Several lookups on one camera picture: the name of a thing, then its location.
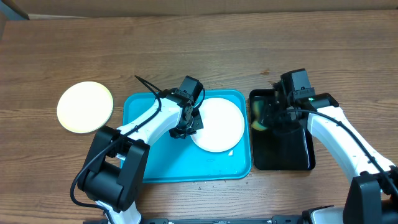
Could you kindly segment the yellow plate with sauce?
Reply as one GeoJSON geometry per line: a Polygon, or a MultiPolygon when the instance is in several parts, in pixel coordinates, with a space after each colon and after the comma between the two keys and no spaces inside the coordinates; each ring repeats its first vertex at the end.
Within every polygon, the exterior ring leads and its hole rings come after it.
{"type": "Polygon", "coordinates": [[[90,133],[108,122],[113,106],[113,96],[104,85],[80,82],[60,97],[57,118],[65,129],[73,133],[90,133]]]}

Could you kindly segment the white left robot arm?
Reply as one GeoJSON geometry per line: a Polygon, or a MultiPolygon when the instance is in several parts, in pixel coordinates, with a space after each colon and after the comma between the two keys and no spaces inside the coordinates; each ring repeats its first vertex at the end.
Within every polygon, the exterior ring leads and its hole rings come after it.
{"type": "Polygon", "coordinates": [[[75,189],[87,194],[91,208],[103,211],[105,223],[140,223],[135,200],[142,187],[151,145],[164,133],[186,138],[203,128],[198,93],[164,90],[155,94],[154,104],[134,121],[117,129],[103,126],[91,143],[81,171],[73,180],[75,189]]]}

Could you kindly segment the green yellow sponge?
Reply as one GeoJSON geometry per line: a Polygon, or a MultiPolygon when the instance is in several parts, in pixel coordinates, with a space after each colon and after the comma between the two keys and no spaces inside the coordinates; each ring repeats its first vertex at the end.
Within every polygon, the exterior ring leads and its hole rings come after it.
{"type": "Polygon", "coordinates": [[[264,107],[264,102],[261,100],[255,100],[251,105],[251,114],[254,116],[251,121],[251,127],[256,131],[265,131],[267,127],[262,123],[261,113],[264,107]]]}

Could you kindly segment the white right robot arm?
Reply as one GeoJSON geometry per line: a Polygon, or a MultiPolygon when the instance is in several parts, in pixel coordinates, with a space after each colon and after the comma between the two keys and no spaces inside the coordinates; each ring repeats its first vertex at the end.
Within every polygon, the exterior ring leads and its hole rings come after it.
{"type": "Polygon", "coordinates": [[[344,207],[273,217],[273,223],[397,223],[397,166],[378,153],[328,93],[254,90],[250,97],[252,149],[259,170],[311,170],[313,139],[333,156],[350,182],[344,207]]]}

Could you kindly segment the white plate with sauce streak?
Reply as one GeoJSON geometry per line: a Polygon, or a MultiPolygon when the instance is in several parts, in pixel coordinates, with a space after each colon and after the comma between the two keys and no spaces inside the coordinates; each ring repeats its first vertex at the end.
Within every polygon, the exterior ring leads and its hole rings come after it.
{"type": "Polygon", "coordinates": [[[203,128],[191,136],[193,142],[208,152],[225,152],[240,142],[245,121],[241,110],[224,98],[208,98],[199,108],[203,128]]]}

